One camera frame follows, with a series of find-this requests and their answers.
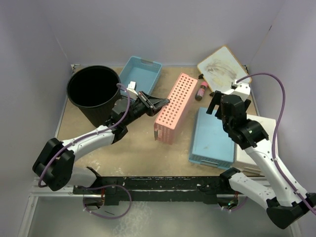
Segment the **pink perforated basket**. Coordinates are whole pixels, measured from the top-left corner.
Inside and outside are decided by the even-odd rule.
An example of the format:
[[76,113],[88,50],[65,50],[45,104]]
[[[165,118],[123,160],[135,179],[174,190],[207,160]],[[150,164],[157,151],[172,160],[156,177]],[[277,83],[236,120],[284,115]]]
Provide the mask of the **pink perforated basket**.
[[154,138],[173,144],[187,116],[198,80],[181,73],[168,96],[169,103],[161,109],[154,123]]

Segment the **light blue bottom basket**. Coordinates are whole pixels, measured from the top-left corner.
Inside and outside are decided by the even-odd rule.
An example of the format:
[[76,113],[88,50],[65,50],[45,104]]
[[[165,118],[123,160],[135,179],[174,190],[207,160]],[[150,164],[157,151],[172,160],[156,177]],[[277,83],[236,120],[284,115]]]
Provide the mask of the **light blue bottom basket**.
[[161,74],[162,64],[131,56],[121,71],[120,82],[126,87],[131,81],[136,82],[137,91],[151,95]]

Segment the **light blue basket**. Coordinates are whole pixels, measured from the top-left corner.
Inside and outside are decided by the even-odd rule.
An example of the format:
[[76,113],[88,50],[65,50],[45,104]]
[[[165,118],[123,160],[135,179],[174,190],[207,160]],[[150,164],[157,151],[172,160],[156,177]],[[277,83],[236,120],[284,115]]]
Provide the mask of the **light blue basket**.
[[162,64],[131,56],[121,71],[120,82],[126,87],[131,81],[136,82],[137,91],[151,95],[161,74]]
[[227,170],[234,162],[235,144],[222,128],[222,122],[200,107],[196,113],[189,162]]

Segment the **light blue top basket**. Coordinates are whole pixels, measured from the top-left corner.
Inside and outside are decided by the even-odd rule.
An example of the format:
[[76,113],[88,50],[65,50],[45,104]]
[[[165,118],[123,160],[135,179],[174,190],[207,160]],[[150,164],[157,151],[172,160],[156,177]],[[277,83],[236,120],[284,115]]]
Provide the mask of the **light blue top basket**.
[[200,107],[196,113],[189,162],[227,170],[234,162],[235,144],[222,128],[222,122]]

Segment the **large black ribbed bin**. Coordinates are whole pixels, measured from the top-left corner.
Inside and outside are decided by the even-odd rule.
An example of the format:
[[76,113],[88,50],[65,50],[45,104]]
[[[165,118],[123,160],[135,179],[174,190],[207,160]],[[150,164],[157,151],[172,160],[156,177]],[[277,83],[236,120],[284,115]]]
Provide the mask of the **large black ribbed bin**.
[[94,127],[109,119],[115,102],[121,98],[118,74],[106,66],[88,66],[76,72],[67,84],[67,96]]

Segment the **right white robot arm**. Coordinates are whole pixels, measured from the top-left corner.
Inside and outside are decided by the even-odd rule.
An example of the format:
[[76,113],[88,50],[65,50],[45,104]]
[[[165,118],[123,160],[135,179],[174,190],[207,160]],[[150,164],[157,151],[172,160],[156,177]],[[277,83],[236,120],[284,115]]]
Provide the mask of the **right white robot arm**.
[[223,130],[260,167],[270,187],[265,188],[236,168],[220,174],[219,186],[225,193],[234,190],[246,195],[266,210],[277,227],[286,229],[307,212],[314,211],[316,195],[307,192],[290,174],[273,151],[274,145],[263,126],[247,118],[249,105],[248,99],[215,91],[206,112],[212,114],[218,106],[215,116],[222,121]]

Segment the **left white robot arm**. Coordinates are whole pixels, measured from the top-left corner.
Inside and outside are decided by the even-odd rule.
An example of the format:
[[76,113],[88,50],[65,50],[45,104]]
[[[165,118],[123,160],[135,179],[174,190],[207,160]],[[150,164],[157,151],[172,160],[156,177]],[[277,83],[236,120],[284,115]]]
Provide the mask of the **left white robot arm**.
[[75,162],[100,147],[118,142],[128,132],[129,124],[142,115],[153,117],[169,102],[169,99],[140,91],[134,101],[128,96],[117,100],[109,119],[95,130],[64,141],[57,138],[48,140],[32,167],[39,177],[38,186],[57,191],[66,185],[78,185],[84,186],[91,194],[99,192],[102,182],[97,172],[89,167],[76,169]]

